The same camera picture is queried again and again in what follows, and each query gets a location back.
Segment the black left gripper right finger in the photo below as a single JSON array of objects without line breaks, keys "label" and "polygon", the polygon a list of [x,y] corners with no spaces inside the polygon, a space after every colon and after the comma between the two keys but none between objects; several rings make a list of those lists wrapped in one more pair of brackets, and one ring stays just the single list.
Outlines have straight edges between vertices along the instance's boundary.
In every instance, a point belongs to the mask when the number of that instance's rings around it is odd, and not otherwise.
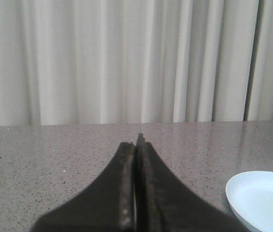
[{"label": "black left gripper right finger", "polygon": [[141,133],[135,153],[135,197],[138,232],[247,231],[187,188]]}]

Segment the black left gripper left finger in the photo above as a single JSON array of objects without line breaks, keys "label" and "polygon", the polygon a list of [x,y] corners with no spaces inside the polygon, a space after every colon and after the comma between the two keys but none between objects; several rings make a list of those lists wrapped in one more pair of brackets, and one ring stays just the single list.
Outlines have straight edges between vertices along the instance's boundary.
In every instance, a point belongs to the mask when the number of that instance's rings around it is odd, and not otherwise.
[{"label": "black left gripper left finger", "polygon": [[122,142],[102,173],[77,196],[41,216],[33,232],[134,231],[135,146]]}]

